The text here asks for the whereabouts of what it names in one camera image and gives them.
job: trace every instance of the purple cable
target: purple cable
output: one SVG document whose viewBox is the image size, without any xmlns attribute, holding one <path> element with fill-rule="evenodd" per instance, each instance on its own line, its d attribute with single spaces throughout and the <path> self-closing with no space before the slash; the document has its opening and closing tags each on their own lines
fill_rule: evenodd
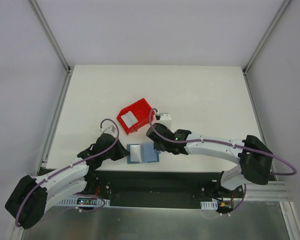
<svg viewBox="0 0 300 240">
<path fill-rule="evenodd" d="M 287 165 L 289 168 L 292 169 L 292 172 L 287 172 L 287 173 L 285 173 L 285 172 L 272 172 L 271 175 L 291 176 L 291 175 L 296 175 L 297 174 L 297 169 L 290 162 L 284 160 L 283 158 L 281 158 L 279 156 L 268 153 L 266 151 L 260 151 L 260 150 L 253 149 L 253 148 L 250 148 L 250 147 L 240 146 L 240 145 L 237 145 L 237 144 L 235 144 L 234 147 L 239 148 L 239 149 L 243 149 L 243 150 L 246 150 L 246 151 L 249 151 L 249 152 L 254 152 L 254 153 L 257 153 L 257 154 L 262 154 L 262 155 L 265 155 L 265 156 L 273 158 L 273 159 L 277 159 L 278 161 L 282 162 L 283 164 Z"/>
<path fill-rule="evenodd" d="M 84 194 L 80 194 L 80 193 L 76 193 L 75 195 L 81 196 L 81 197 L 93 198 L 93 199 L 101 200 L 101 201 L 102 201 L 103 205 L 98 206 L 98 207 L 95 207 L 95 208 L 93 208 L 92 210 L 84 210 L 84 209 L 82 209 L 82 212 L 84 212 L 84 213 L 91 213 L 91 212 L 99 211 L 100 209 L 102 209 L 102 208 L 106 205 L 106 201 L 105 201 L 104 199 L 102 199 L 101 197 L 98 197 L 98 196 L 94 196 L 94 195 L 84 195 Z"/>
<path fill-rule="evenodd" d="M 85 161 L 88 161 L 88 160 L 90 160 L 90 159 L 93 159 L 93 158 L 95 158 L 95 157 L 98 157 L 98 156 L 104 154 L 105 152 L 109 151 L 109 150 L 117 143 L 117 141 L 118 141 L 118 139 L 119 139 L 119 128 L 118 128 L 118 125 L 117 125 L 112 119 L 106 118 L 106 119 L 102 120 L 101 123 L 100 123 L 100 128 L 101 128 L 101 129 L 102 129 L 102 124 L 103 124 L 105 121 L 110 121 L 110 122 L 112 122 L 112 123 L 114 124 L 115 128 L 116 128 L 117 134 L 116 134 L 116 137 L 115 137 L 114 142 L 113 142 L 113 143 L 111 144 L 111 146 L 109 146 L 107 149 L 105 149 L 105 150 L 103 150 L 103 151 L 101 151 L 101 152 L 99 152 L 99 153 L 97 153 L 97 154 L 95 154 L 95 155 L 92 155 L 92 156 L 90 156 L 90 157 L 87 157 L 87 158 L 85 158 L 85 159 L 82 159 L 82 160 L 80 160 L 80 161 L 77 161 L 76 163 L 73 164 L 73 166 L 76 166 L 76 165 L 78 165 L 78 164 L 80 164 L 80 163 L 83 163 L 83 162 L 85 162 Z M 59 173 L 62 173 L 63 171 L 65 171 L 65 170 L 67 170 L 67 169 L 69 169 L 69 168 L 71 168 L 70 165 L 68 165 L 68 166 L 66 166 L 66 167 L 64 167 L 64 168 L 62 168 L 62 169 L 56 171 L 55 173 L 49 175 L 47 179 L 49 180 L 49 179 L 53 178 L 54 176 L 58 175 Z M 15 222 L 14 222 L 14 223 L 15 223 L 15 226 L 16 226 L 17 228 L 20 228 L 20 227 L 21 227 L 21 225 L 19 224 L 20 214 L 21 214 L 21 211 L 22 211 L 22 209 L 24 208 L 26 202 L 28 201 L 29 197 L 31 196 L 31 194 L 32 194 L 38 187 L 40 187 L 40 186 L 41 186 L 42 184 L 44 184 L 45 182 L 46 182 L 45 179 L 42 180 L 41 182 L 39 182 L 39 183 L 38 183 L 37 185 L 35 185 L 35 186 L 28 192 L 28 194 L 25 196 L 25 198 L 24 198 L 24 200 L 22 201 L 22 203 L 21 203 L 21 205 L 20 205 L 20 207 L 19 207 L 19 209 L 18 209 L 18 212 L 17 212 L 17 214 L 16 214 L 16 216 L 15 216 Z"/>
<path fill-rule="evenodd" d="M 222 144 L 222 145 L 226 145 L 226 146 L 229 146 L 231 147 L 232 144 L 230 142 L 226 142 L 226 141 L 219 141 L 219 140 L 213 140 L 213 139 L 193 139 L 193 140 L 182 140 L 182 141 L 175 141 L 175 140 L 171 140 L 169 138 L 166 138 L 164 136 L 162 136 L 153 126 L 152 124 L 152 121 L 151 121 L 151 115 L 153 113 L 153 111 L 155 111 L 156 113 L 158 112 L 158 110 L 156 108 L 152 108 L 150 113 L 149 113 L 149 117 L 148 117 L 148 120 L 149 120 L 149 124 L 150 124 L 150 127 L 152 128 L 152 130 L 160 137 L 162 138 L 163 140 L 167 141 L 167 142 L 170 142 L 170 143 L 173 143 L 173 144 L 186 144 L 186 143 L 195 143 L 195 142 L 207 142 L 207 143 L 215 143 L 215 144 Z M 289 163 L 288 161 L 284 160 L 283 158 L 277 156 L 277 155 L 274 155 L 274 154 L 271 154 L 271 153 L 268 153 L 266 151 L 260 151 L 260 150 L 257 150 L 257 149 L 253 149 L 253 148 L 250 148 L 250 147 L 246 147 L 246 146 L 241 146 L 241 145 L 237 145 L 235 144 L 234 145 L 235 148 L 239 148 L 239 149 L 243 149 L 243 150 L 246 150 L 246 151 L 249 151 L 249 152 L 253 152 L 253 153 L 257 153 L 257 154 L 262 154 L 262 155 L 265 155 L 265 156 L 268 156 L 270 158 L 273 158 L 273 159 L 277 159 L 278 161 L 280 161 L 281 163 L 285 164 L 286 166 L 288 166 L 289 168 L 292 169 L 292 172 L 272 172 L 271 175 L 277 175 L 277 176 L 291 176 L 291 175 L 296 175 L 297 174 L 297 169 L 291 164 Z"/>
</svg>

